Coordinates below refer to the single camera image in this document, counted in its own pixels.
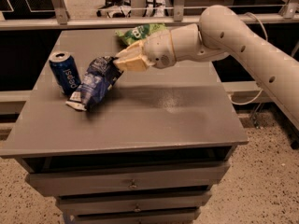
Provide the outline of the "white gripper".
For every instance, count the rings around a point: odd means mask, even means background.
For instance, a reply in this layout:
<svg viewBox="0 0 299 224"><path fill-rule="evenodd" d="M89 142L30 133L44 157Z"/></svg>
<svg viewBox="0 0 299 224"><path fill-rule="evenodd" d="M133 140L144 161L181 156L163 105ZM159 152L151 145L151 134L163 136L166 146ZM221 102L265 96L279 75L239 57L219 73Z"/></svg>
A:
<svg viewBox="0 0 299 224"><path fill-rule="evenodd" d="M169 30L162 30L138 40L116 54L114 64L122 71L143 72L154 66L165 69L176 63Z"/></svg>

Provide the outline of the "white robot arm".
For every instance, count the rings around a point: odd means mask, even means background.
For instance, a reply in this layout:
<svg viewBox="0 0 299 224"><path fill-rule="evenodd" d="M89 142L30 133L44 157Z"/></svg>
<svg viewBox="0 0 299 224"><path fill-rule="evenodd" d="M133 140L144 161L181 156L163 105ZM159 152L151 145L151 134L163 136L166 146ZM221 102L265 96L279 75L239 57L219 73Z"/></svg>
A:
<svg viewBox="0 0 299 224"><path fill-rule="evenodd" d="M228 7L208 7L199 22L165 29L117 54L125 71L171 67L180 61L234 57L292 124L299 128L299 62L259 37Z"/></svg>

